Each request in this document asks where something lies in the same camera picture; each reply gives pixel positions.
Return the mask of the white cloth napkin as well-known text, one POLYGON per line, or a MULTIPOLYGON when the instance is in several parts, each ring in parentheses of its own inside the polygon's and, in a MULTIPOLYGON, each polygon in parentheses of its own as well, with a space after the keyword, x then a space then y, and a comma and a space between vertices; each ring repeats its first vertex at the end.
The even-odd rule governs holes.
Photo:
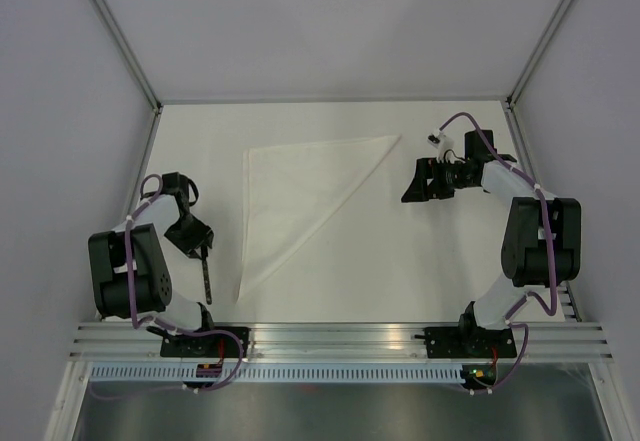
POLYGON ((243 153, 243 241, 236 299, 294 284, 305 268, 324 273, 334 250, 325 225, 384 163, 402 136, 269 147, 243 153))

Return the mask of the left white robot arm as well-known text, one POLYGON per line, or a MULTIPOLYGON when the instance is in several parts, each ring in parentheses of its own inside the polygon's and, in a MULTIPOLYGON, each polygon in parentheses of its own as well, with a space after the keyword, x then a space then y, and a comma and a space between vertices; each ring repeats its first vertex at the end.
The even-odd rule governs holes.
POLYGON ((135 329, 153 327, 183 336, 184 346, 206 357, 218 345, 207 305, 211 303, 208 255, 214 232, 192 213, 199 199, 195 182, 171 172, 151 174, 157 188, 140 188, 134 211, 109 231, 93 234, 88 254, 93 297, 100 318, 128 320, 135 329), (162 242, 201 263, 205 301, 189 300, 174 287, 162 242))

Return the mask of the black-handled table knife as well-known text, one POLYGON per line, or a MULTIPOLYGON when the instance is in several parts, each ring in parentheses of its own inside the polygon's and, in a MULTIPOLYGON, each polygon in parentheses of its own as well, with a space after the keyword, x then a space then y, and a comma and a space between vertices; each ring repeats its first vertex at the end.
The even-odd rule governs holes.
POLYGON ((203 289, 205 302, 207 305, 212 304, 212 290, 211 290, 211 281, 210 281, 210 273, 208 266, 208 247, 206 245, 202 245, 200 248, 200 261, 202 267, 202 275, 203 275, 203 289))

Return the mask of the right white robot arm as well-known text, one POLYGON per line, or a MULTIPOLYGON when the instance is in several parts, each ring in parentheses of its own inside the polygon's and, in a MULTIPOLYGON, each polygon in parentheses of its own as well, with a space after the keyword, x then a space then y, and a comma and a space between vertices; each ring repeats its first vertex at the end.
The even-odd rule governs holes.
POLYGON ((448 200, 467 188, 480 188, 509 209, 500 250, 502 272, 459 318, 459 349, 478 356, 493 336, 530 301, 554 316, 558 287, 577 277, 581 262, 581 205, 574 198, 545 191, 522 171, 515 157, 497 152, 490 130, 469 131, 462 157, 437 130, 428 137, 438 151, 416 162, 414 177, 401 200, 405 204, 448 200))

